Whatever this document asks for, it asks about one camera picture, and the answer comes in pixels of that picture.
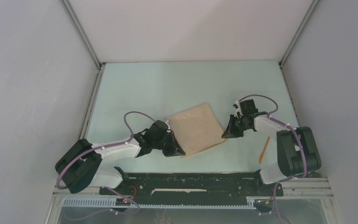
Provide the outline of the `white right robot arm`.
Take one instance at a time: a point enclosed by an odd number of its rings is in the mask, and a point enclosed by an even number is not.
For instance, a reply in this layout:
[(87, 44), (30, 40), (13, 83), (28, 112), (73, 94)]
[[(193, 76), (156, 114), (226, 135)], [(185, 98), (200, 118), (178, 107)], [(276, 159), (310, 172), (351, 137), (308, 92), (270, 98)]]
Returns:
[(302, 177), (321, 168), (322, 161), (310, 127), (292, 127), (272, 117), (270, 112), (259, 111), (254, 100), (240, 100), (233, 105), (223, 139), (241, 138), (245, 131), (261, 132), (276, 142), (277, 162), (257, 171), (253, 191), (264, 195), (271, 184), (293, 177)]

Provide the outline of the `beige cloth napkin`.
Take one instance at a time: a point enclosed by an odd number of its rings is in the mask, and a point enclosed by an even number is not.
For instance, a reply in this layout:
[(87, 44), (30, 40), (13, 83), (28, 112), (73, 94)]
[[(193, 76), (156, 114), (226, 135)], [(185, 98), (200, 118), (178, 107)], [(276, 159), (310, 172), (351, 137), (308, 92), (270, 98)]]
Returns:
[(178, 112), (165, 119), (186, 157), (200, 154), (227, 141), (221, 137), (224, 129), (209, 103)]

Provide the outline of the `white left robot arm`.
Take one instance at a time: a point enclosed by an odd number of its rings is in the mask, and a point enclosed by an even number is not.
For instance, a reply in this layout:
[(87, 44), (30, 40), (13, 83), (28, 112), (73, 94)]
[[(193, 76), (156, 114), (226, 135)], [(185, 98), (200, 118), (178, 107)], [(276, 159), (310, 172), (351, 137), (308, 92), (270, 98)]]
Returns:
[(56, 187), (68, 189), (72, 194), (88, 187), (109, 187), (117, 194), (124, 194), (129, 182), (125, 172), (114, 166), (114, 162), (138, 158), (150, 154), (152, 150), (162, 151), (165, 157), (185, 155), (174, 131), (161, 120), (132, 134), (128, 140), (92, 144), (87, 139), (80, 139), (55, 164), (59, 175)]

